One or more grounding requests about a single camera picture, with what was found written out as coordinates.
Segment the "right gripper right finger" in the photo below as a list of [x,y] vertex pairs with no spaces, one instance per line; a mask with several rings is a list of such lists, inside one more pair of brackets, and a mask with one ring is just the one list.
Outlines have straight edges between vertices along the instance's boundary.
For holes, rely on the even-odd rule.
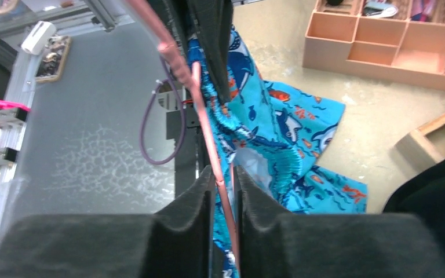
[[428,228],[408,214],[296,214],[234,171],[241,277],[445,277]]

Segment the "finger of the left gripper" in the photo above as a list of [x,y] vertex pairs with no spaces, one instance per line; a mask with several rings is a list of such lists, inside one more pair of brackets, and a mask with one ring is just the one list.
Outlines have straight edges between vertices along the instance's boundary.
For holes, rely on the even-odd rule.
[[229,101],[228,46],[233,4],[231,1],[163,1],[162,21],[185,58],[188,37],[196,35],[206,59],[207,71],[220,103]]

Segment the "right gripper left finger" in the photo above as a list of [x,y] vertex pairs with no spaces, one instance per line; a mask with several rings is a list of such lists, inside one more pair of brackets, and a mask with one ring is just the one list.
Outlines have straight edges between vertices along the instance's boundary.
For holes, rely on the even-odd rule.
[[210,166],[153,214],[35,215],[0,243],[0,277],[213,277]]

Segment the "pink wire hanger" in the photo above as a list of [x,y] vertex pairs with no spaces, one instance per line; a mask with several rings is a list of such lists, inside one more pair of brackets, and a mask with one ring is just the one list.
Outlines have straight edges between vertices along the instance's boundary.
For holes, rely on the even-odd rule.
[[200,90],[200,75],[201,65],[199,62],[194,62],[192,68],[189,69],[185,58],[178,49],[177,43],[171,36],[170,32],[163,24],[162,20],[155,13],[151,5],[145,0],[127,1],[132,10],[142,18],[146,25],[151,29],[155,36],[159,39],[157,46],[158,52],[164,60],[170,65],[174,76],[179,82],[187,87],[191,93],[193,102],[195,104],[196,113],[198,115],[199,123],[202,128],[203,137],[206,143],[207,153],[211,168],[215,177],[215,184],[217,186],[222,209],[224,212],[225,223],[228,228],[229,237],[231,239],[232,253],[235,259],[235,266],[240,270],[239,266],[239,246],[238,246],[238,231],[231,207],[231,202],[228,197],[227,187],[224,179],[224,174],[221,169],[220,159],[218,156],[216,144],[214,142],[213,132],[209,122],[209,117],[206,112],[203,95]]

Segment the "blue shark print shorts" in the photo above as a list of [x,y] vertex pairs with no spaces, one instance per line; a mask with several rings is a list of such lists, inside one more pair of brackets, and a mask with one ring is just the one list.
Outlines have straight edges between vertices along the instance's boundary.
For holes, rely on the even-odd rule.
[[209,77],[202,40],[188,38],[188,61],[200,62],[207,105],[224,181],[241,166],[256,185],[296,214],[363,214],[367,187],[317,165],[345,112],[338,101],[264,79],[235,28],[228,45],[230,99],[221,102]]

